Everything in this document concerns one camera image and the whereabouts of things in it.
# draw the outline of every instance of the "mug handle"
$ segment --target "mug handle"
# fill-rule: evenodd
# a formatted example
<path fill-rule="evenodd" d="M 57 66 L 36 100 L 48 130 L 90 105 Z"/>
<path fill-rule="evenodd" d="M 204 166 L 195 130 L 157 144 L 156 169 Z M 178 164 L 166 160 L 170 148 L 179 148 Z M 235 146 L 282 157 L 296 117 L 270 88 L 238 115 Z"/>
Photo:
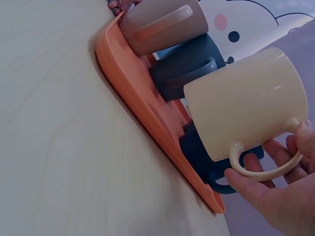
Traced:
<path fill-rule="evenodd" d="M 175 11 L 153 21 L 152 23 L 136 30 L 134 37 L 138 40 L 151 37 L 188 19 L 192 15 L 192 8 L 189 5 L 184 5 Z"/>
<path fill-rule="evenodd" d="M 295 134 L 298 125 L 299 121 L 296 118 L 291 118 L 284 124 L 283 129 L 285 131 Z M 243 148 L 244 145 L 241 143 L 235 143 L 231 146 L 230 148 L 231 166 L 241 175 L 249 177 L 258 182 L 269 181 L 285 175 L 294 167 L 296 167 L 303 157 L 303 155 L 299 151 L 297 151 L 296 155 L 291 160 L 289 160 L 287 163 L 285 163 L 283 166 L 277 169 L 264 172 L 252 172 L 245 170 L 239 163 L 240 155 L 243 151 Z"/>
<path fill-rule="evenodd" d="M 218 184 L 216 182 L 217 178 L 216 178 L 216 171 L 212 171 L 209 175 L 208 175 L 208 181 L 209 181 L 209 185 L 210 187 L 217 193 L 220 194 L 232 194 L 232 193 L 236 193 L 235 189 L 232 188 L 230 185 L 221 185 Z"/>
<path fill-rule="evenodd" d="M 189 82 L 200 78 L 204 75 L 207 75 L 215 70 L 217 70 L 218 66 L 216 61 L 213 58 L 208 58 L 208 61 L 204 66 L 198 68 L 192 72 L 189 72 L 184 75 L 180 75 L 178 77 L 174 77 L 172 79 L 165 80 L 164 87 L 168 89 L 177 89 L 183 88 Z"/>

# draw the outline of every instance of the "brown mug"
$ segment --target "brown mug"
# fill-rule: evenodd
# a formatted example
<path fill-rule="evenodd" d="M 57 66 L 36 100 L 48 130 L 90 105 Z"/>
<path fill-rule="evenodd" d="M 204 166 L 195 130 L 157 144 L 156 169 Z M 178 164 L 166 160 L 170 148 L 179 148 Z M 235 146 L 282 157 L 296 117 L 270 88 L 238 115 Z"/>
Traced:
<path fill-rule="evenodd" d="M 208 32 L 207 20 L 197 0 L 144 0 L 123 17 L 120 28 L 139 56 Z"/>

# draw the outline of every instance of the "navy mug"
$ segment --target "navy mug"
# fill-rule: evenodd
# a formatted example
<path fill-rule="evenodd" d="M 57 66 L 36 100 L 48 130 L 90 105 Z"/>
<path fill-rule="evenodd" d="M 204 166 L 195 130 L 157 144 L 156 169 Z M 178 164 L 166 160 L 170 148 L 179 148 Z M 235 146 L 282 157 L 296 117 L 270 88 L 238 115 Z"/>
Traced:
<path fill-rule="evenodd" d="M 208 34 L 173 48 L 150 68 L 150 74 L 165 101 L 184 98 L 184 85 L 225 66 Z"/>
<path fill-rule="evenodd" d="M 230 185 L 221 185 L 216 182 L 218 179 L 224 177 L 226 169 L 232 168 L 229 159 L 218 162 L 211 160 L 192 121 L 184 126 L 184 132 L 185 135 L 179 139 L 182 153 L 202 181 L 205 184 L 209 184 L 217 193 L 235 193 L 236 191 Z M 254 153 L 259 159 L 264 157 L 262 146 L 245 151 L 240 157 L 242 167 L 245 166 L 244 157 L 248 153 Z"/>

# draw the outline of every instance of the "orange tray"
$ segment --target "orange tray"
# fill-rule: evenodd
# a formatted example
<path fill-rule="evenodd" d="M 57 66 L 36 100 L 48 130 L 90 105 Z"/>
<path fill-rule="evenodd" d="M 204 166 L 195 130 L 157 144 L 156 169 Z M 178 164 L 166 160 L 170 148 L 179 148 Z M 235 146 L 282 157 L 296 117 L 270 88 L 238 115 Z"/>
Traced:
<path fill-rule="evenodd" d="M 181 101 L 165 102 L 155 87 L 149 67 L 153 55 L 138 57 L 126 42 L 117 16 L 96 43 L 96 56 L 106 77 L 155 141 L 169 156 L 204 202 L 215 213 L 224 213 L 220 194 L 204 184 L 182 154 L 179 138 L 190 121 Z"/>

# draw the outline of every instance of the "wooden table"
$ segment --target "wooden table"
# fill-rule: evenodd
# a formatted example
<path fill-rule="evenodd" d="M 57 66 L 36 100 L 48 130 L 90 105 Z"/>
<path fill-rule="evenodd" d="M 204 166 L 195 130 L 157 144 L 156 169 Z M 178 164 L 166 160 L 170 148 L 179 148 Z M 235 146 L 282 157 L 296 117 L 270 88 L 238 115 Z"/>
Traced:
<path fill-rule="evenodd" d="M 228 236 L 100 71 L 106 4 L 0 3 L 0 235 Z"/>

